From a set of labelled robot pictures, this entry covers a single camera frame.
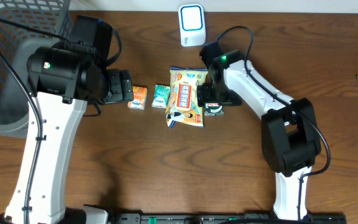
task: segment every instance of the gray plastic basket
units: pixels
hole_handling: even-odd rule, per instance
[[[68,37],[73,26],[70,0],[0,0],[0,17]],[[57,40],[0,23],[0,50],[29,88],[27,59]],[[25,138],[29,106],[18,84],[0,59],[0,135]]]

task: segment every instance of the basket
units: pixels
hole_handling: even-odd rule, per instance
[[[0,0],[0,17],[68,37],[73,27],[70,0]],[[40,46],[58,40],[0,22],[0,51],[29,89],[27,59]],[[29,106],[24,93],[0,59],[0,135],[27,136]]]

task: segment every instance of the brown wooden surface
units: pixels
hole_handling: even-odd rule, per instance
[[[114,67],[129,69],[149,88],[144,111],[126,104],[83,118],[67,176],[66,203],[140,209],[146,213],[269,210],[274,173],[263,159],[260,121],[243,104],[204,129],[176,124],[151,108],[156,83],[169,84],[169,66],[201,67],[201,47],[180,45],[175,12],[81,12],[100,17],[120,33],[123,51]],[[250,54],[257,70],[294,98],[307,97],[333,155],[327,173],[308,182],[312,212],[344,212],[358,223],[358,15],[206,13],[207,40],[234,25],[255,32]],[[248,33],[222,42],[244,50]],[[111,54],[115,52],[112,44]],[[8,205],[25,141],[0,137],[0,213]],[[323,166],[318,156],[314,170]]]

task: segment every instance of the chip bag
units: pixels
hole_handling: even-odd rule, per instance
[[[175,122],[203,127],[203,108],[197,104],[197,86],[205,82],[207,69],[171,67],[171,94],[165,117],[168,127]]]

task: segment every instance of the green packet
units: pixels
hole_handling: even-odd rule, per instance
[[[170,90],[171,87],[169,86],[156,85],[152,107],[165,109],[167,107]]]

